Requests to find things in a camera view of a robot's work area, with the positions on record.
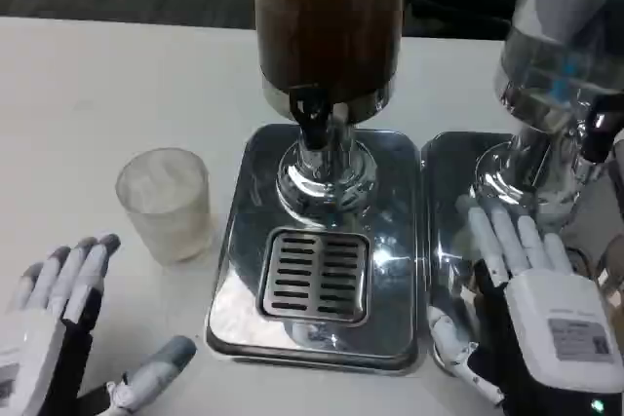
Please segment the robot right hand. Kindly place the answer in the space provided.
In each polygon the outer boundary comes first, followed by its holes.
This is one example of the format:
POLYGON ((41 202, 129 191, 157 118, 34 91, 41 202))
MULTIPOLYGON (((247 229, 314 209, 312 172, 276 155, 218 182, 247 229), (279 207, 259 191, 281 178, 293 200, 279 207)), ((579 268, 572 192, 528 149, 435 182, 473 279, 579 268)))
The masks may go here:
POLYGON ((472 247, 473 299, 486 339, 462 337, 443 309, 427 320, 445 368, 506 415, 620 415, 623 358, 596 283, 561 237, 469 196, 455 202, 472 247))

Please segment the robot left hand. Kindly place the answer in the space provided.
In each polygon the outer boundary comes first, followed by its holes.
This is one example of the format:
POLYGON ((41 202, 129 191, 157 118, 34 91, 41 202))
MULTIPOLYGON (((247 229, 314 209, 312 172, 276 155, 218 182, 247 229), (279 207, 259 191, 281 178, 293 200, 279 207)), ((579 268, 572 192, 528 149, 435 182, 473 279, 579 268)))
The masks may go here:
POLYGON ((135 415, 193 360, 196 344, 177 335, 140 366, 82 394, 117 235, 60 246, 19 278, 1 316, 4 415, 135 415))

